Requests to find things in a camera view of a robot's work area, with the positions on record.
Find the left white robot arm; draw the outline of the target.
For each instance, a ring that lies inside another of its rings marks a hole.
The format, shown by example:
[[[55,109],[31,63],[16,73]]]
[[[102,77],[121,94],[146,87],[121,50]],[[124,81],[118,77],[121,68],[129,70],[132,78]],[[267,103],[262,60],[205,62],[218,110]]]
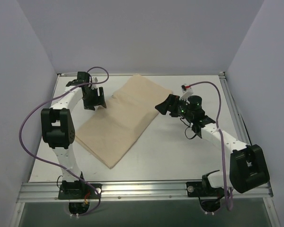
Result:
[[[73,151],[75,127],[71,113],[80,100],[86,110],[107,107],[104,90],[98,84],[101,82],[96,77],[79,71],[77,78],[68,82],[64,93],[56,98],[57,102],[41,111],[43,141],[53,150],[62,169],[61,189],[69,190],[74,198],[83,197],[86,186]]]

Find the aluminium back rail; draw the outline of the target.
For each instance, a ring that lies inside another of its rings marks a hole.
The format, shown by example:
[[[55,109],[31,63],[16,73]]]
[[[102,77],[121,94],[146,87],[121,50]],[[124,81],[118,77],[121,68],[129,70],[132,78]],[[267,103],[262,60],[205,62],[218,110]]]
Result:
[[[90,75],[96,77],[96,76],[106,76],[106,73],[89,73]],[[129,73],[109,73],[109,76],[131,76],[134,74],[140,74],[142,76],[219,76],[219,77],[225,77],[226,73],[225,72],[220,72],[218,74],[174,74],[174,73],[142,73],[142,72],[129,72]],[[77,76],[76,72],[68,72],[68,73],[59,73],[58,76],[61,77],[74,77]]]

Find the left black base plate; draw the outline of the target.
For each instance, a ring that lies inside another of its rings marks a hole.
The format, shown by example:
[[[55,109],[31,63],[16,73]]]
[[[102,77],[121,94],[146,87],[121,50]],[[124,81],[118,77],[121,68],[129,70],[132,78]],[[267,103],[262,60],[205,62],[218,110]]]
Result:
[[[98,192],[99,195],[95,193],[95,191],[90,188],[88,185],[75,181],[75,182],[67,182],[62,181],[60,185],[60,190],[58,194],[59,200],[78,200],[78,199],[98,199],[100,197],[101,192]]]

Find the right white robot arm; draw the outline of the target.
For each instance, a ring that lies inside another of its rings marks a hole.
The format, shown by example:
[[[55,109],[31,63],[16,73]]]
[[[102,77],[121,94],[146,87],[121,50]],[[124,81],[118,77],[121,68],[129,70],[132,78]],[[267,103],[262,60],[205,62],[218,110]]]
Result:
[[[269,182],[270,175],[262,148],[257,144],[248,145],[219,130],[217,123],[202,109],[201,97],[190,96],[187,100],[182,100],[179,96],[170,94],[155,109],[162,115],[185,119],[196,136],[212,143],[229,157],[229,165],[222,170],[202,176],[200,185],[204,194],[212,195],[225,185],[239,193],[245,193]]]

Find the beige wrapping cloth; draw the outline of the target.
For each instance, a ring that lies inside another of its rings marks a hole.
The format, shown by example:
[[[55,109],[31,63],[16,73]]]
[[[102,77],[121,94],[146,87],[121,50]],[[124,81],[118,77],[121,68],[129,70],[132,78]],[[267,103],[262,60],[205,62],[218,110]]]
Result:
[[[134,74],[77,131],[76,141],[113,168],[158,115],[172,90]]]

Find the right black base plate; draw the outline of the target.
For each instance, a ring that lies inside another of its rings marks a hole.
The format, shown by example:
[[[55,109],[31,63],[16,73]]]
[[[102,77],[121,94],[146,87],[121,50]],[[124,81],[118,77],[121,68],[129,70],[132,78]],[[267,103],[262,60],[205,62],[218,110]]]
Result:
[[[201,181],[186,182],[186,192],[188,197],[224,197],[223,188],[212,188],[203,186]]]

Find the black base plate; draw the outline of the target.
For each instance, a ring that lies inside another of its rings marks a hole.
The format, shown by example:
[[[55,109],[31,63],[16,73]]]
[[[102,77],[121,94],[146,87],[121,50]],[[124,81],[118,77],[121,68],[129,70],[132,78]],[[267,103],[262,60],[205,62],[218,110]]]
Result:
[[[98,192],[99,195],[95,193],[95,191],[90,188],[88,185],[75,181],[75,182],[67,182],[62,181],[60,185],[60,190],[58,194],[59,200],[78,200],[78,199],[98,199],[100,197],[101,192]]]
[[[186,182],[186,192],[188,197],[224,197],[223,188],[212,188],[203,186],[201,181]]]

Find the aluminium front rail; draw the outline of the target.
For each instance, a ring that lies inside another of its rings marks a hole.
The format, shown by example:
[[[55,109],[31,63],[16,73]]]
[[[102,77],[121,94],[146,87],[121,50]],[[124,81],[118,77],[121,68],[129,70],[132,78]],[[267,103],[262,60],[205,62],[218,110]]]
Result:
[[[192,200],[186,192],[186,182],[193,180],[172,181],[125,181],[101,182],[101,201],[159,201]],[[78,200],[59,200],[59,189],[55,182],[24,183],[20,188],[17,202],[83,202]]]

